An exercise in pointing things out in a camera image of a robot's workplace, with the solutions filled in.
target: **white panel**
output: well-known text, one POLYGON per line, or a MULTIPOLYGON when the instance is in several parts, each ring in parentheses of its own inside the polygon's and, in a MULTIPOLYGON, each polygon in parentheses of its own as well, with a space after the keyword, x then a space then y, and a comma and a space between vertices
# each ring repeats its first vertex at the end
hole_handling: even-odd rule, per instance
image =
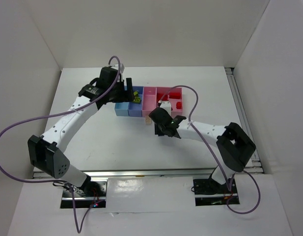
POLYGON ((303 1, 271 0, 234 71, 295 236, 303 235, 303 1))
POLYGON ((195 206, 192 177, 112 178, 108 185, 110 212, 181 211, 195 206))
POLYGON ((62 67, 233 67, 269 0, 26 1, 62 67))
MULTIPOLYGON (((0 0, 0 131, 8 125, 45 115, 59 78, 59 67, 22 1, 0 0)), ((27 140, 46 121, 14 128, 0 140, 0 163, 11 174, 29 177, 27 140)), ((0 173, 0 236, 7 234, 22 184, 0 173)))
MULTIPOLYGON (((66 111, 80 89, 98 77, 100 70, 63 69, 51 114, 66 111)), ((193 120, 216 125, 240 124, 223 67, 127 67, 126 77, 131 77, 135 86, 189 85, 199 95, 193 120)), ((183 88, 184 115, 188 116, 194 103, 194 93, 183 88)), ((146 125, 144 118, 117 117, 114 106, 104 105, 68 145, 65 155, 77 168, 94 171, 216 167, 203 142, 158 137, 154 135, 154 125, 146 125)), ((47 128, 55 123, 56 118, 49 119, 47 128)), ((218 149, 213 149, 220 158, 218 149)))
MULTIPOLYGON (((85 218, 80 235, 291 236, 272 176, 254 177, 260 186, 262 199, 259 209, 252 214, 236 215, 226 206, 193 206, 188 210, 144 213, 106 213, 107 208, 104 212, 101 211, 103 208, 93 209, 85 218)), ((233 208, 241 211, 253 208, 257 194, 250 177, 238 175, 236 183, 241 204, 233 208)), ((8 236, 77 235, 73 210, 59 208, 61 194, 62 189, 51 184, 24 184, 8 236)), ((85 211, 77 209, 79 222, 85 211)))

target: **white wall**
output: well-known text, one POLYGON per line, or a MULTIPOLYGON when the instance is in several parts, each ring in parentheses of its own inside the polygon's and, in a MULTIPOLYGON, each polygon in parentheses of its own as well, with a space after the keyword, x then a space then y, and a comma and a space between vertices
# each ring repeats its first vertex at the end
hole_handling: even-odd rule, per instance
MULTIPOLYGON (((59 67, 22 1, 0 0, 0 131, 48 113, 59 67)), ((14 128, 0 141, 0 163, 18 177, 29 177, 27 139, 43 131, 45 121, 14 128)), ((22 184, 0 173, 0 236, 7 235, 22 184)))
POLYGON ((269 0, 26 0, 61 67, 234 67, 269 0))
POLYGON ((258 152, 303 235, 303 0, 271 0, 234 75, 258 152))

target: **white table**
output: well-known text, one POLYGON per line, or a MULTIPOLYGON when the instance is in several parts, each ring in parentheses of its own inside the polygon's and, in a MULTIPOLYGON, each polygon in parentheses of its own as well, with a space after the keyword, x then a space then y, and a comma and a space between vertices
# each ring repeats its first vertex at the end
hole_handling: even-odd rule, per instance
MULTIPOLYGON (((59 80, 51 114, 66 111, 80 89, 98 77, 101 68, 65 68, 59 80)), ((240 124, 223 67, 128 67, 124 78, 134 86, 188 85, 199 94, 192 119, 228 125, 240 124)), ((183 115, 195 102, 192 91, 183 89, 183 115)), ((49 129, 58 120, 48 120, 49 129)), ((144 118, 117 117, 114 104, 103 106, 80 129, 65 155, 83 171, 215 168, 216 163, 203 143, 154 135, 154 126, 144 118)))

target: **black bracket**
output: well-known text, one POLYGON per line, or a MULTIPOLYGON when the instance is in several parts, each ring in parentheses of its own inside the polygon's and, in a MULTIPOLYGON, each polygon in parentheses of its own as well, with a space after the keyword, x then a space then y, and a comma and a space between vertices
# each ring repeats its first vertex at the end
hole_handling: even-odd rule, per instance
MULTIPOLYGON (((117 70, 111 67, 103 67, 98 78, 93 79, 88 85, 84 86, 78 93, 79 96, 85 96, 90 101, 95 100, 101 94, 103 94, 114 82, 117 75, 117 70)), ((115 83, 110 92, 105 95, 102 99, 96 102, 97 108, 100 109, 103 105, 108 102, 131 102, 134 100, 134 92, 132 85, 132 78, 126 78, 125 90, 124 81, 121 79, 115 83)))
POLYGON ((157 107, 149 117, 155 123, 155 134, 158 136, 167 135, 169 137, 181 138, 177 132, 179 124, 186 119, 183 116, 172 118, 170 114, 163 108, 157 107))
POLYGON ((56 145, 35 135, 28 140, 31 164, 54 178, 61 178, 68 171, 70 162, 56 145))
POLYGON ((231 122, 217 137, 217 146, 227 167, 242 172, 256 150, 256 145, 236 123, 231 122))
MULTIPOLYGON (((220 185, 211 178, 194 179, 192 191, 195 195, 231 194, 226 184, 220 185)), ((232 182, 232 193, 237 193, 235 180, 232 182)))

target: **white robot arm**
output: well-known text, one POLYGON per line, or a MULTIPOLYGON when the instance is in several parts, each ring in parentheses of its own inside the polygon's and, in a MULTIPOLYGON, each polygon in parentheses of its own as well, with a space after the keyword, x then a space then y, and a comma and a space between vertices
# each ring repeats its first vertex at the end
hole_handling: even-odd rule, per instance
MULTIPOLYGON (((159 105, 149 114, 155 123, 155 133, 159 136, 167 135, 169 137, 202 142, 202 138, 190 125, 192 123, 209 145, 219 149, 222 156, 222 160, 219 160, 220 165, 227 179, 230 179, 234 173, 243 171, 255 152, 255 144, 236 123, 222 126, 196 121, 189 122, 183 116, 172 118, 170 116, 171 106, 169 102, 162 101, 159 105)), ((219 166, 215 168, 209 179, 210 184, 217 187, 226 182, 219 166)))
POLYGON ((104 104, 108 102, 129 102, 134 100, 132 79, 127 78, 125 90, 122 76, 113 88, 102 99, 78 109, 102 95, 114 82, 117 75, 116 66, 103 67, 99 78, 95 78, 79 92, 79 96, 69 111, 75 112, 63 116, 51 129, 40 137, 32 135, 28 140, 30 162, 45 173, 56 179, 62 179, 87 192, 95 187, 90 176, 70 164, 64 155, 67 145, 82 127, 104 104))

